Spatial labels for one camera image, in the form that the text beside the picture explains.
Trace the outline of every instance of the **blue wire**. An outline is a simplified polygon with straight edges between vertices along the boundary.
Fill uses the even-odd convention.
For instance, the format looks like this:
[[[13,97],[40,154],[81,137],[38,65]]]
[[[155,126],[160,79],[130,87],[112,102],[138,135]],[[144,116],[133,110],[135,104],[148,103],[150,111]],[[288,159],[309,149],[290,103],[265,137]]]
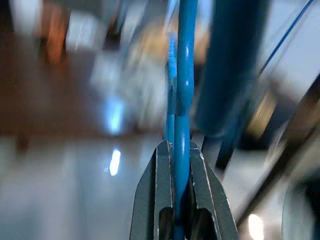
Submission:
[[[310,5],[312,4],[314,0],[309,0],[306,5],[304,6],[304,8],[301,10],[301,12],[299,13],[299,15],[295,18],[295,20],[293,21],[293,23],[291,24],[291,26],[288,28],[288,30],[286,31],[286,33],[283,35],[283,37],[281,38],[281,40],[279,41],[279,43],[275,46],[274,50],[272,51],[272,53],[270,54],[270,56],[267,58],[267,60],[265,61],[265,63],[263,64],[262,68],[260,69],[259,73],[258,73],[258,77],[261,76],[261,74],[265,71],[266,67],[268,66],[268,64],[270,63],[270,61],[272,60],[272,58],[275,56],[275,54],[277,53],[278,49],[281,47],[281,45],[284,43],[284,41],[286,40],[286,38],[289,36],[289,34],[291,33],[291,31],[294,29],[294,27],[297,25],[297,23],[299,22],[299,20],[301,19],[301,17],[305,14],[305,12],[307,11],[307,9],[310,7]]]

